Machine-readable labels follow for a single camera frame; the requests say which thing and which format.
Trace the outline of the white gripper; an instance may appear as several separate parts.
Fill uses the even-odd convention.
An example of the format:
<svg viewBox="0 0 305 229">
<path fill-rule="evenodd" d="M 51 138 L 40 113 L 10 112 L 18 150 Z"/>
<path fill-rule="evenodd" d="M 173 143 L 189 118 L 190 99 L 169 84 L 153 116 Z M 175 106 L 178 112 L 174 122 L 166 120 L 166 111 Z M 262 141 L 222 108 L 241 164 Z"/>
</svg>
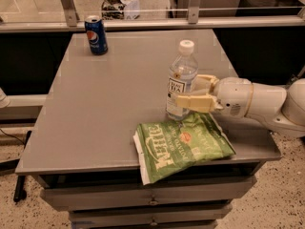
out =
<svg viewBox="0 0 305 229">
<path fill-rule="evenodd" d="M 176 105 L 191 111 L 243 117 L 249 108 L 254 86 L 248 79 L 227 77 L 219 79 L 210 74 L 198 74 L 194 90 L 204 95 L 179 95 Z"/>
</svg>

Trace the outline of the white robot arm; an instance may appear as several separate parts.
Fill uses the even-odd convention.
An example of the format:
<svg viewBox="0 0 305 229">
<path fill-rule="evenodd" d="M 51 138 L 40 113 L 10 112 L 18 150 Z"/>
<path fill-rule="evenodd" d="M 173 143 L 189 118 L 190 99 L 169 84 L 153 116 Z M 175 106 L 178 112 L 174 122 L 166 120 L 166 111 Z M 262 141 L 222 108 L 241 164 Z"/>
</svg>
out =
<svg viewBox="0 0 305 229">
<path fill-rule="evenodd" d="M 175 94 L 178 107 L 200 113 L 249 118 L 270 131 L 305 136 L 305 79 L 288 87 L 251 82 L 245 78 L 199 74 L 191 92 Z"/>
</svg>

